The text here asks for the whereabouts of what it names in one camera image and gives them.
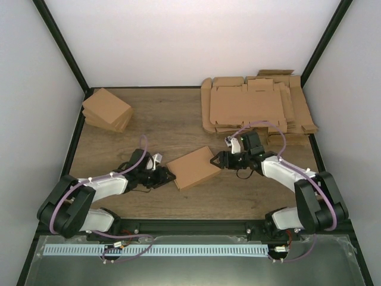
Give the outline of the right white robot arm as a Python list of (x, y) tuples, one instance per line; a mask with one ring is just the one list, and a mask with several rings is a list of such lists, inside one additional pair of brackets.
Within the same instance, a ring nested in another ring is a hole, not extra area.
[(349, 218), (349, 211), (333, 175), (327, 171), (316, 173), (284, 160), (280, 155), (266, 152), (255, 131), (240, 138), (225, 139), (228, 151), (220, 151), (210, 163), (220, 169), (250, 169), (252, 173), (272, 179), (295, 194), (296, 206), (267, 213), (264, 232), (271, 240), (278, 240), (287, 230), (299, 229), (309, 234), (332, 231)]

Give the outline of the brown cardboard box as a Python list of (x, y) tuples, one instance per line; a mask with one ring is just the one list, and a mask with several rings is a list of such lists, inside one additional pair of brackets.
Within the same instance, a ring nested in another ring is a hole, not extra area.
[(219, 175), (221, 169), (210, 163), (214, 157), (208, 146), (166, 164), (176, 178), (174, 183), (179, 191), (185, 191)]

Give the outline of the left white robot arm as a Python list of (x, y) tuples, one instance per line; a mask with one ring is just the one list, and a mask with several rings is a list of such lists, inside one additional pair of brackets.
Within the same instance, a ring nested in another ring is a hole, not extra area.
[(160, 165), (161, 159), (159, 153), (151, 155), (147, 150), (136, 149), (129, 161), (106, 175), (81, 179), (65, 175), (42, 203), (36, 217), (51, 233), (64, 238), (79, 232), (100, 232), (114, 241), (121, 235), (121, 217), (104, 207), (92, 209), (91, 205), (134, 191), (139, 185), (150, 192), (174, 181), (176, 175)]

